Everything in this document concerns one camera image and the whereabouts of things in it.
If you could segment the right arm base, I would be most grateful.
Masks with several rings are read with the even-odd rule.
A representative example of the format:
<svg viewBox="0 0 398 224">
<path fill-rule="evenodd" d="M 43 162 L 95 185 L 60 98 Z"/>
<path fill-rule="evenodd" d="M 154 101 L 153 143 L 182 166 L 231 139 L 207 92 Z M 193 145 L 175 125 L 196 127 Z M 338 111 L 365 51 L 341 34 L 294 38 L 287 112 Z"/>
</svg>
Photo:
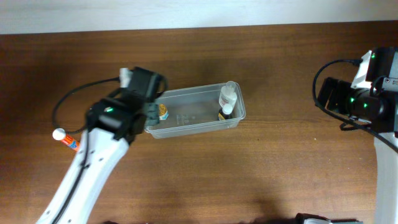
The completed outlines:
<svg viewBox="0 0 398 224">
<path fill-rule="evenodd" d="M 296 224 L 363 224 L 362 221 L 356 219 L 331 220 L 319 215 L 307 213 L 298 213 L 295 217 Z"/>
</svg>

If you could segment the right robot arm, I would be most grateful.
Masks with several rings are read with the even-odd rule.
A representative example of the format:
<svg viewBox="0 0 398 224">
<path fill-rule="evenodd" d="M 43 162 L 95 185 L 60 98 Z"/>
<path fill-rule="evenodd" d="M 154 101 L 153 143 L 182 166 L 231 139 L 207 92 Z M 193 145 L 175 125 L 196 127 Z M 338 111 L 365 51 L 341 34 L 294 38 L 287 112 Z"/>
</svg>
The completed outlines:
<svg viewBox="0 0 398 224">
<path fill-rule="evenodd" d="M 315 106 L 342 122 L 342 131 L 374 137 L 377 159 L 375 223 L 397 223 L 397 47 L 377 47 L 348 63 L 352 82 L 324 79 L 312 89 Z"/>
</svg>

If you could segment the small jar gold lid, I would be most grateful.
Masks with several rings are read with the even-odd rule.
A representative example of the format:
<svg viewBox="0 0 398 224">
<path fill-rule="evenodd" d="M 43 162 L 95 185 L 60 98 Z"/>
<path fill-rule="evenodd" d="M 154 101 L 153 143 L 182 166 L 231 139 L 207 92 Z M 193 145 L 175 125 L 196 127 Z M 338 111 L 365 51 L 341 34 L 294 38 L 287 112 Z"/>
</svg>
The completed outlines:
<svg viewBox="0 0 398 224">
<path fill-rule="evenodd" d="M 164 104 L 159 104 L 159 119 L 166 120 L 169 116 L 167 107 Z"/>
</svg>

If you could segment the dark bottle white cap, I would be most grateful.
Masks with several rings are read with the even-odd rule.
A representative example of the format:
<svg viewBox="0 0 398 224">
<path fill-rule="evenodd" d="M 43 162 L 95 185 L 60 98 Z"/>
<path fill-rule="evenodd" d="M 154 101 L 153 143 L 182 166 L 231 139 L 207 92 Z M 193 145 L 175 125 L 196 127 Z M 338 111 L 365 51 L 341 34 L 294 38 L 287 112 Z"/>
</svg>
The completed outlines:
<svg viewBox="0 0 398 224">
<path fill-rule="evenodd" d="M 219 110 L 218 119 L 220 121 L 230 119 L 232 117 L 232 112 L 233 112 L 233 107 L 231 106 L 231 104 L 227 103 Z"/>
</svg>

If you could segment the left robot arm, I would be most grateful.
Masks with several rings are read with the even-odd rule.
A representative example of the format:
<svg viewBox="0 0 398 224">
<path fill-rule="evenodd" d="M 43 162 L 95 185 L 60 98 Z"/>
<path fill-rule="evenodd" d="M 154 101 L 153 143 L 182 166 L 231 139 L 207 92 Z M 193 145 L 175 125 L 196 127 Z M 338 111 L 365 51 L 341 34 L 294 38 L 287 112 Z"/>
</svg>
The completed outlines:
<svg viewBox="0 0 398 224">
<path fill-rule="evenodd" d="M 39 223 L 86 223 L 109 175 L 145 126 L 159 123 L 157 99 L 167 79 L 136 67 L 122 68 L 120 87 L 85 113 L 78 152 Z"/>
</svg>

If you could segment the white plastic bottle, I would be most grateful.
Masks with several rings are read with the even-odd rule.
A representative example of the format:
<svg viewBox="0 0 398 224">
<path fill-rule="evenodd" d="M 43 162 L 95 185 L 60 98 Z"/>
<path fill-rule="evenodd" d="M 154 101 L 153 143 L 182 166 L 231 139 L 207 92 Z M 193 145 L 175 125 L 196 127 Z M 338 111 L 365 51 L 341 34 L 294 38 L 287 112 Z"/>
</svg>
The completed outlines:
<svg viewBox="0 0 398 224">
<path fill-rule="evenodd" d="M 219 104 L 221 107 L 224 107 L 226 104 L 230 104 L 234 108 L 237 98 L 236 83 L 234 81 L 228 81 L 221 87 L 219 97 Z"/>
</svg>

